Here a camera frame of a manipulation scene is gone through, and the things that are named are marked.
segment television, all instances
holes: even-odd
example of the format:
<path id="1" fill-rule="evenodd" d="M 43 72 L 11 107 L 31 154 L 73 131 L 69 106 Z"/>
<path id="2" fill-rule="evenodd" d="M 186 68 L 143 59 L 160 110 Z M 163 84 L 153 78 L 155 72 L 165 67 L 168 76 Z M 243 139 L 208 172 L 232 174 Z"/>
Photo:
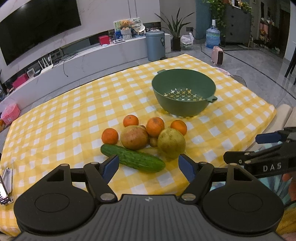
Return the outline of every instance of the television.
<path id="1" fill-rule="evenodd" d="M 39 43 L 80 26 L 76 0 L 31 0 L 0 22 L 7 65 Z"/>

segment tablecloth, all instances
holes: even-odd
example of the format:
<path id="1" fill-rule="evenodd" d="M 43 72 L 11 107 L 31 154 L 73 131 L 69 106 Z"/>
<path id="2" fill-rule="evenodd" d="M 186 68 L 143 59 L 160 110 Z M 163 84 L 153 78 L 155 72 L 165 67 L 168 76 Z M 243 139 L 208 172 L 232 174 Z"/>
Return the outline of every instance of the tablecloth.
<path id="1" fill-rule="evenodd" d="M 199 115 L 177 118 L 158 104 L 151 86 L 161 69 L 184 68 L 200 71 L 216 84 L 218 100 Z M 188 128 L 186 154 L 196 162 L 207 161 L 220 167 L 228 150 L 244 150 L 275 116 L 275 108 L 252 91 L 210 65 L 187 54 L 123 70 L 62 94 L 19 117 L 5 141 L 1 169 L 13 169 L 12 196 L 16 199 L 44 175 L 62 163 L 71 168 L 103 162 L 101 134 L 109 127 L 119 133 L 127 114 L 140 124 L 161 117 L 169 127 L 175 119 Z M 156 154 L 156 148 L 144 152 Z M 85 188 L 82 183 L 74 185 Z M 109 183 L 121 194 L 179 194 L 188 185 L 177 160 L 155 174 L 120 165 Z M 0 207 L 0 230 L 17 235 L 19 229 L 13 204 Z"/>

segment cucumber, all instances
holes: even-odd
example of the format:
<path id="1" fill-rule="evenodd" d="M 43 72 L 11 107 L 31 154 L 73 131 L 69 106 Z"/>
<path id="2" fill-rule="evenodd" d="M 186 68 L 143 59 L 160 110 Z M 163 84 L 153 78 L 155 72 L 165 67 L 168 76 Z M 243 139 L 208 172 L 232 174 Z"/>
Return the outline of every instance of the cucumber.
<path id="1" fill-rule="evenodd" d="M 101 146 L 101 152 L 108 157 L 117 154 L 121 164 L 141 171 L 159 172 L 165 168 L 165 163 L 161 159 L 121 146 L 103 144 Z"/>

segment blue trash can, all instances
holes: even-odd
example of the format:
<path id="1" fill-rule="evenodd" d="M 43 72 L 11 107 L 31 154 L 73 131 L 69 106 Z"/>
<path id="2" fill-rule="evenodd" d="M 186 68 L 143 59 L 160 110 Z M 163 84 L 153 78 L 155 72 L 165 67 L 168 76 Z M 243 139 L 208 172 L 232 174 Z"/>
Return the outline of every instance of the blue trash can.
<path id="1" fill-rule="evenodd" d="M 165 32 L 149 31 L 146 33 L 147 56 L 149 61 L 165 58 Z"/>

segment plastic bag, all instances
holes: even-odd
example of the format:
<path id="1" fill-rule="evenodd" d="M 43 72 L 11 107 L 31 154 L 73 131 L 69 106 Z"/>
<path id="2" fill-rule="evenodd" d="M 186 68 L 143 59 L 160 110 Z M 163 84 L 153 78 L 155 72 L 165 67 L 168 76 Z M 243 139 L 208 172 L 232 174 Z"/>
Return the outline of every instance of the plastic bag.
<path id="1" fill-rule="evenodd" d="M 193 37 L 192 33 L 189 33 L 189 35 L 182 35 L 181 48 L 182 49 L 192 49 L 193 48 L 193 40 L 194 40 L 194 37 Z"/>

